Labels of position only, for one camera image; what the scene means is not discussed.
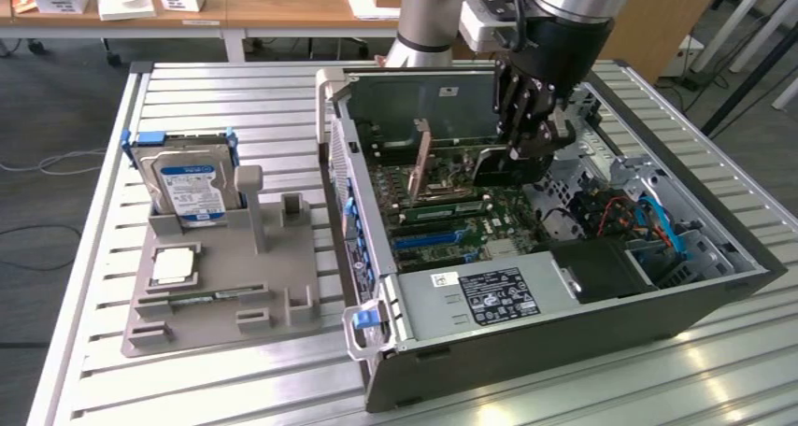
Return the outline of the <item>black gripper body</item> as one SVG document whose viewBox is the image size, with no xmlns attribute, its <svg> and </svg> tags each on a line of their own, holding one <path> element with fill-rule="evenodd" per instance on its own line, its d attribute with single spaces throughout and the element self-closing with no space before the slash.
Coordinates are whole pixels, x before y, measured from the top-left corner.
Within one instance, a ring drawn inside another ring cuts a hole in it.
<svg viewBox="0 0 798 426">
<path fill-rule="evenodd" d="M 553 86 L 553 98 L 564 99 L 588 74 L 615 27 L 609 19 L 603 23 L 578 23 L 558 17 L 524 20 L 522 44 L 517 50 L 516 25 L 496 29 L 496 39 L 506 48 L 502 62 L 506 68 L 496 71 L 496 96 L 502 96 L 512 71 L 518 80 L 536 79 L 542 87 Z"/>
</svg>

